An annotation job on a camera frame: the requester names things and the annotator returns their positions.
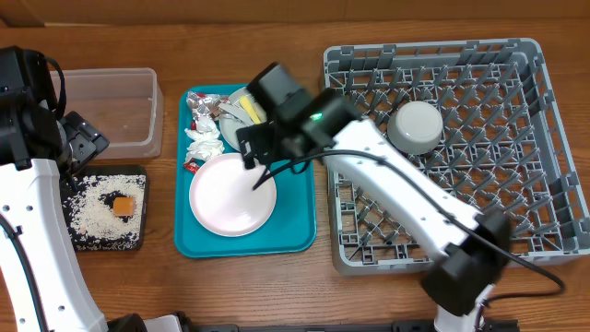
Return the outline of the pink plate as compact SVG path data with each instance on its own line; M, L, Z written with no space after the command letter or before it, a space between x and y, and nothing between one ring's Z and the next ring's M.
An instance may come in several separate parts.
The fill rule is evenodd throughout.
M238 153L205 162L189 190L190 207L198 223L224 237L241 237L260 229L277 203L273 180L254 186L264 170L260 165L247 170Z

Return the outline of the orange food cube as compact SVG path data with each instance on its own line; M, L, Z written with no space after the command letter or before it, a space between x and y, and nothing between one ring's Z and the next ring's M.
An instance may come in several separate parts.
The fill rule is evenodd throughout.
M118 196L112 202L112 213L116 217L131 217L135 209L136 202L131 196Z

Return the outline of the grey bowl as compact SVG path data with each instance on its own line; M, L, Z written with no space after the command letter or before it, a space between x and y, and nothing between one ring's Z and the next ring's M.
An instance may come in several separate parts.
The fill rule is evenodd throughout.
M406 103L389 119L387 135L406 154L421 155L435 149L443 133L442 114L425 101Z

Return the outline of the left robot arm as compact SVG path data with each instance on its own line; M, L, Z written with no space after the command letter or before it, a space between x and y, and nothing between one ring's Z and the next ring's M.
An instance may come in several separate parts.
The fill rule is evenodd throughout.
M76 112L59 65L43 53L1 51L1 272L20 331L105 331L77 262L61 184L102 153L108 139Z

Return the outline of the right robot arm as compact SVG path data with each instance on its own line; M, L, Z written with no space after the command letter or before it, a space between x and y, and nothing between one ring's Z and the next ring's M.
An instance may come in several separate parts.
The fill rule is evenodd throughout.
M313 96L279 63L265 68L246 88L267 120L238 130L244 165L280 164L263 171L256 185L319 160L367 192L433 262L420 282L437 305L433 330L489 328L484 310L496 300L520 296L491 293L510 262L553 281L558 287L553 295L566 291L559 277L512 254L511 222L503 212L481 212L444 191L339 92L326 89Z

